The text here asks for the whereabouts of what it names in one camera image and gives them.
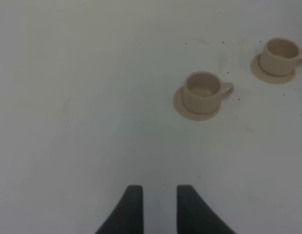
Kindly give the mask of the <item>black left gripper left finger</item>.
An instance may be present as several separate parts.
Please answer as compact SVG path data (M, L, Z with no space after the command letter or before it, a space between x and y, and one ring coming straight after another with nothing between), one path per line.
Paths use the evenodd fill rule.
M96 234L142 234L143 188L130 185Z

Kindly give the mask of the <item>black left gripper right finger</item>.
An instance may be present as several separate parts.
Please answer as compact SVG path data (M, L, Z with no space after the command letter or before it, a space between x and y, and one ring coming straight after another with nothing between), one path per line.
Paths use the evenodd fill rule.
M234 234L191 185L177 186L177 233Z

